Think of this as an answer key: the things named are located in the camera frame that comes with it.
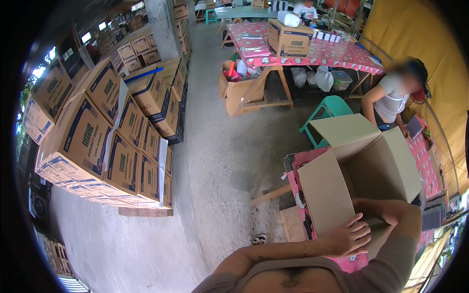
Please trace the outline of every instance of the concrete floor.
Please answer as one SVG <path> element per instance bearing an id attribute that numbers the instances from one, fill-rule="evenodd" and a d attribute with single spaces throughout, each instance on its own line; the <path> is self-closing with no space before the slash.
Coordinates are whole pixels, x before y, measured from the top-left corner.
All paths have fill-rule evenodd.
<path id="1" fill-rule="evenodd" d="M 218 27 L 191 28 L 185 140 L 172 146 L 174 217 L 122 217 L 117 208 L 53 189 L 53 229 L 94 292 L 190 292 L 256 233 L 286 241 L 279 207 L 293 206 L 293 197 L 249 202 L 287 184 L 280 178 L 287 154 L 312 148 L 298 129 L 319 100 L 228 117 L 217 78 L 233 48 L 220 50 Z"/>

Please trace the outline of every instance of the gray top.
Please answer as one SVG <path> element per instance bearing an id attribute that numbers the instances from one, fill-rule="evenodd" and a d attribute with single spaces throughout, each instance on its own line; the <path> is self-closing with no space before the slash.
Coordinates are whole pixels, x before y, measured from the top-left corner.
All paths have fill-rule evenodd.
<path id="1" fill-rule="evenodd" d="M 272 11 L 272 8 L 253 8 L 251 6 L 218 7 L 215 8 L 217 19 L 223 18 L 244 18 L 261 17 L 277 18 L 278 11 Z"/>
<path id="2" fill-rule="evenodd" d="M 397 114 L 404 111 L 409 95 L 401 95 L 401 82 L 399 76 L 388 74 L 379 85 L 384 89 L 386 95 L 373 104 L 376 112 L 385 120 L 393 123 L 396 121 Z"/>
<path id="3" fill-rule="evenodd" d="M 400 293 L 414 267 L 416 247 L 415 240 L 408 236 L 389 239 L 366 267 L 353 273 L 342 271 L 336 262 L 325 257 L 264 261 L 241 279 L 232 273 L 210 275 L 192 293 L 239 293 L 257 273 L 292 267 L 327 269 L 337 278 L 344 293 Z"/>

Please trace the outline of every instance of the bracelet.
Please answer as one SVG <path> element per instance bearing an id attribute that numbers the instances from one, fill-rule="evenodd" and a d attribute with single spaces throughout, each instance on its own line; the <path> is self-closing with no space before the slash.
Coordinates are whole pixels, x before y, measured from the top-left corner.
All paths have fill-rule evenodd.
<path id="1" fill-rule="evenodd" d="M 308 241 L 305 241 L 305 242 L 304 242 L 303 257 L 306 257 L 306 248 L 308 248 Z"/>

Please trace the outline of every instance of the teal plastic stool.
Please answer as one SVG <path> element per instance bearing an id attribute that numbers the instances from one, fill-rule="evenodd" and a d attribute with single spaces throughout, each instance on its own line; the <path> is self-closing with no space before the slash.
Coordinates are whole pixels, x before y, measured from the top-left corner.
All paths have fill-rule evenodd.
<path id="1" fill-rule="evenodd" d="M 303 124 L 303 126 L 300 128 L 300 133 L 302 133 L 303 131 L 306 132 L 306 134 L 314 145 L 314 149 L 323 148 L 325 146 L 328 146 L 329 143 L 324 138 L 321 138 L 321 141 L 319 143 L 316 143 L 316 140 L 313 138 L 313 135 L 308 129 L 309 121 L 351 114 L 353 114 L 352 110 L 341 97 L 327 96 L 321 101 L 316 110 L 314 110 L 313 114 L 311 114 L 305 124 Z"/>
<path id="2" fill-rule="evenodd" d="M 212 12 L 212 11 L 213 11 L 213 18 L 209 18 L 208 14 L 209 12 Z M 205 24 L 207 25 L 209 23 L 218 23 L 217 15 L 215 14 L 215 9 L 207 9 L 205 11 Z"/>

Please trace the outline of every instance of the white t-shirt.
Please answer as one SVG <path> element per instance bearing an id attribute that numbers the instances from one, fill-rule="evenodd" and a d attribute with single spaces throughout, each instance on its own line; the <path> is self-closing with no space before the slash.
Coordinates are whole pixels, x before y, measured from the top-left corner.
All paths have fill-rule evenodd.
<path id="1" fill-rule="evenodd" d="M 293 13 L 298 14 L 298 17 L 303 17 L 311 20 L 318 18 L 316 8 L 314 8 L 314 6 L 307 8 L 303 5 L 303 3 L 296 4 L 295 8 L 293 8 Z"/>

